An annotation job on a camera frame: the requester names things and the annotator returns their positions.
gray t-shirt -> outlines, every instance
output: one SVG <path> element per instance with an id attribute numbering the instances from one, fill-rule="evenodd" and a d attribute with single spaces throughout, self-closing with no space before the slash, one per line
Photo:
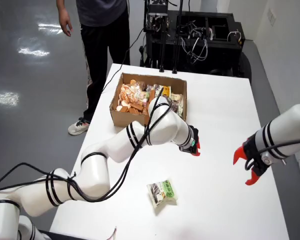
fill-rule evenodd
<path id="1" fill-rule="evenodd" d="M 125 11 L 127 0 L 76 0 L 79 21 L 89 27 L 107 26 Z"/>

white table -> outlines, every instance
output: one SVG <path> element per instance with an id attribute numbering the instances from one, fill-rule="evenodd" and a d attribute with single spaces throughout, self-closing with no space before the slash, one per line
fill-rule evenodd
<path id="1" fill-rule="evenodd" d="M 113 64 L 108 81 L 119 69 Z M 233 166 L 234 151 L 260 128 L 248 79 L 123 66 L 99 101 L 72 173 L 80 171 L 87 146 L 104 141 L 114 127 L 109 105 L 121 72 L 187 81 L 187 122 L 199 129 L 201 156 L 167 143 L 141 149 L 122 188 L 101 203 L 68 201 L 58 208 L 51 232 L 93 240 L 287 240 L 288 232 L 271 168 L 253 186 L 244 160 Z M 108 160 L 110 182 L 126 162 Z M 171 178 L 177 205 L 154 211 L 147 184 Z"/>

gray floor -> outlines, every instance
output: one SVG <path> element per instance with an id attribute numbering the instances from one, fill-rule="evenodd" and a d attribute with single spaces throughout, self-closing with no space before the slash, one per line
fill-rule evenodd
<path id="1" fill-rule="evenodd" d="M 144 2 L 130 3 L 132 42 L 142 29 Z M 66 1 L 66 7 L 74 29 L 71 38 L 59 33 L 54 0 L 0 0 L 0 101 L 5 101 L 0 103 L 0 176 L 20 162 L 46 171 L 62 167 L 68 172 L 75 163 L 85 135 L 71 137 L 67 128 L 86 106 L 87 73 L 75 1 Z M 131 50 L 133 65 L 139 64 L 141 44 L 142 38 Z M 243 50 L 251 63 L 252 91 L 264 125 L 279 114 L 278 107 L 256 46 L 246 41 Z M 276 165 L 272 169 L 290 239 L 299 240 L 298 163 L 293 158 L 286 167 Z M 38 176 L 23 168 L 1 186 Z M 55 212 L 53 209 L 32 220 L 38 228 L 49 230 Z M 260 223 L 256 224 L 257 230 L 262 231 Z"/>

hand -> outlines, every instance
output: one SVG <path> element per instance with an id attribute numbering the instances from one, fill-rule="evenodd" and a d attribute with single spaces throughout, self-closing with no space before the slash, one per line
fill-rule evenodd
<path id="1" fill-rule="evenodd" d="M 71 37 L 73 28 L 71 25 L 69 14 L 65 8 L 59 11 L 59 23 L 64 34 L 68 37 Z"/>

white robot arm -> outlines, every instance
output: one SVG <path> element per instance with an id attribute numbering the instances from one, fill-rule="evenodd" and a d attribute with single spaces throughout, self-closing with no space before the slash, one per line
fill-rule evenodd
<path id="1" fill-rule="evenodd" d="M 37 179 L 35 184 L 0 190 L 0 239 L 3 232 L 7 232 L 5 221 L 9 221 L 8 226 L 13 234 L 18 230 L 20 207 L 35 217 L 68 200 L 97 202 L 107 199 L 117 185 L 110 188 L 108 158 L 119 163 L 131 156 L 129 166 L 139 148 L 168 142 L 175 143 L 182 152 L 195 156 L 200 154 L 198 130 L 171 111 L 164 97 L 152 100 L 149 112 L 152 117 L 147 127 L 134 121 L 113 138 L 87 147 L 82 153 L 80 173 L 72 179 L 64 169 L 58 168 L 51 175 Z"/>
<path id="2" fill-rule="evenodd" d="M 300 151 L 300 104 L 284 112 L 250 136 L 233 156 L 233 164 L 245 159 L 245 170 L 251 170 L 251 179 L 245 184 L 255 184 L 267 168 L 283 162 Z"/>

